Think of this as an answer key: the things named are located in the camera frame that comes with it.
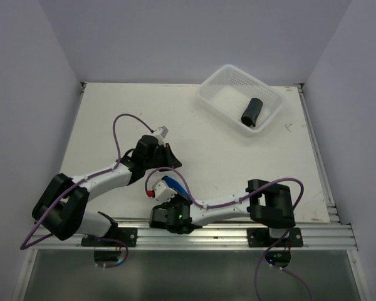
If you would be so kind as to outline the blue and black towel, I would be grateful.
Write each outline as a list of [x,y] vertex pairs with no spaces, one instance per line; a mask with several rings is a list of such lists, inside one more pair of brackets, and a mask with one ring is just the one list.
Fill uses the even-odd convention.
[[180,182],[173,179],[170,176],[164,176],[162,182],[165,185],[166,195],[168,200],[174,199],[176,196],[182,196],[185,199],[189,199],[188,192],[186,188],[182,186]]

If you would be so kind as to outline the purple and black towel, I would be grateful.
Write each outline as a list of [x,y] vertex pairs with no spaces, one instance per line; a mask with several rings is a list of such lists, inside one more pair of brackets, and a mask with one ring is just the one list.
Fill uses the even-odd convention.
[[247,127],[255,127],[261,113],[263,102],[258,98],[252,98],[241,116],[241,122]]

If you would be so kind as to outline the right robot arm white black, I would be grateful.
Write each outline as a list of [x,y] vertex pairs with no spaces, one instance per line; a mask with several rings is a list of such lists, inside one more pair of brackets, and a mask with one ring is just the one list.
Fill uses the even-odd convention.
[[275,181],[253,179],[238,193],[194,201],[178,181],[165,176],[146,193],[160,203],[151,210],[149,226],[174,234],[189,234],[211,223],[248,217],[269,228],[266,237],[270,244],[281,246],[289,238],[287,229],[296,225],[290,188]]

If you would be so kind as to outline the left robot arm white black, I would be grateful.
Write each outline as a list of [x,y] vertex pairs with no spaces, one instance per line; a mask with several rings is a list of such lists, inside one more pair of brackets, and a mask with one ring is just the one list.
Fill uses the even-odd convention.
[[103,246],[111,246],[118,238],[115,222],[103,213],[87,212],[88,202],[135,183],[148,170],[181,166],[161,137],[143,135],[133,150],[109,167],[84,176],[57,174],[32,210],[32,217],[59,240],[75,234],[93,235]]

